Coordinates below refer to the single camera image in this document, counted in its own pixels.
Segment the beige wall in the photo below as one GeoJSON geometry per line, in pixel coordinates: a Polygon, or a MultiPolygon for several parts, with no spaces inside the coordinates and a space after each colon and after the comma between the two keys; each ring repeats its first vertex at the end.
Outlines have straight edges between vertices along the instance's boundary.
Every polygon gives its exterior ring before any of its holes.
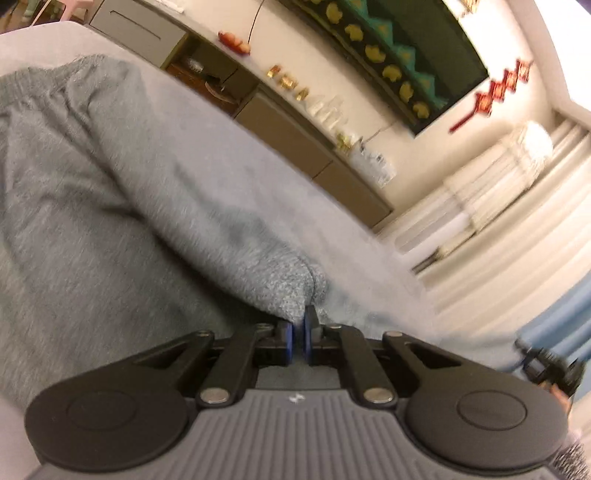
{"type": "MultiPolygon", "coordinates": [[[[452,10],[459,11],[457,0],[446,2],[452,10]]],[[[259,0],[177,0],[177,3],[186,7],[187,15],[211,30],[231,31],[246,39],[259,0]]],[[[492,77],[502,79],[503,69],[513,66],[517,57],[531,58],[527,42],[505,0],[483,0],[478,13],[461,22],[492,77]]],[[[261,69],[279,63],[302,86],[309,86],[312,95],[343,97],[348,126],[366,138],[396,121],[353,67],[276,0],[265,1],[251,46],[252,58],[261,69]]],[[[420,200],[445,176],[488,148],[514,125],[533,119],[554,128],[553,114],[535,68],[530,83],[519,85],[517,93],[508,95],[505,103],[496,104],[491,118],[476,118],[450,135],[450,126],[473,106],[470,95],[417,138],[396,123],[370,143],[372,149],[384,153],[398,170],[397,178],[385,188],[398,213],[420,200]]]]}

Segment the white logo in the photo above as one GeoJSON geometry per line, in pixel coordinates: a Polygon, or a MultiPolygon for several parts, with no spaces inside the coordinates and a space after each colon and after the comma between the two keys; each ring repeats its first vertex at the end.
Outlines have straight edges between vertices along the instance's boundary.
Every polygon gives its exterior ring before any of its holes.
{"type": "Polygon", "coordinates": [[[292,397],[287,397],[287,398],[289,398],[290,402],[296,403],[296,404],[301,401],[304,401],[306,399],[305,396],[303,396],[301,393],[296,393],[292,397]]]}

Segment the pink stool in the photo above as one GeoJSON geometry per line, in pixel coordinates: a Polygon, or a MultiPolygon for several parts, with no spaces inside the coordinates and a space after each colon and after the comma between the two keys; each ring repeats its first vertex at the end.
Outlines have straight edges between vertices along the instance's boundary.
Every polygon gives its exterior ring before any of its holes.
{"type": "MultiPolygon", "coordinates": [[[[31,25],[35,25],[37,23],[37,20],[39,20],[39,17],[49,6],[50,3],[51,0],[47,0],[45,2],[45,5],[43,5],[43,8],[41,8],[41,11],[37,14],[35,20],[33,20],[33,23],[31,25]]],[[[60,0],[60,3],[66,6],[60,18],[60,22],[65,22],[66,20],[72,18],[72,13],[74,13],[74,10],[76,10],[76,8],[86,8],[88,10],[90,7],[92,7],[94,0],[60,0]]]]}

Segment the cabinet door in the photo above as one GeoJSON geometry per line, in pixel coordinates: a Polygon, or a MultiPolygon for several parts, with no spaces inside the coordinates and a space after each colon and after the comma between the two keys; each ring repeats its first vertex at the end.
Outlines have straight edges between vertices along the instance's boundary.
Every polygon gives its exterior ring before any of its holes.
{"type": "Polygon", "coordinates": [[[328,148],[263,93],[254,95],[237,114],[236,121],[311,178],[333,160],[328,148]]]}
{"type": "Polygon", "coordinates": [[[338,161],[326,167],[314,182],[370,228],[392,212],[347,166],[338,161]]]}
{"type": "Polygon", "coordinates": [[[90,26],[161,67],[185,31],[134,0],[105,0],[90,26]]]}

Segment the red wall decoration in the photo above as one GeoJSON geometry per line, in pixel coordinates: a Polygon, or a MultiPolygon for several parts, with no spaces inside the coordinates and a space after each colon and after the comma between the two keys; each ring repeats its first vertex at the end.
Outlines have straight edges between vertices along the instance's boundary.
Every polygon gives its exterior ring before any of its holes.
{"type": "Polygon", "coordinates": [[[527,83],[530,81],[530,71],[533,61],[524,61],[517,59],[515,62],[515,70],[505,69],[503,75],[503,81],[498,82],[497,80],[491,80],[488,93],[477,92],[476,93],[476,104],[474,110],[468,115],[462,118],[458,123],[449,129],[452,134],[467,121],[475,116],[477,113],[482,115],[490,116],[492,113],[492,103],[505,101],[505,94],[507,90],[511,93],[515,93],[517,90],[517,82],[527,83]]]}

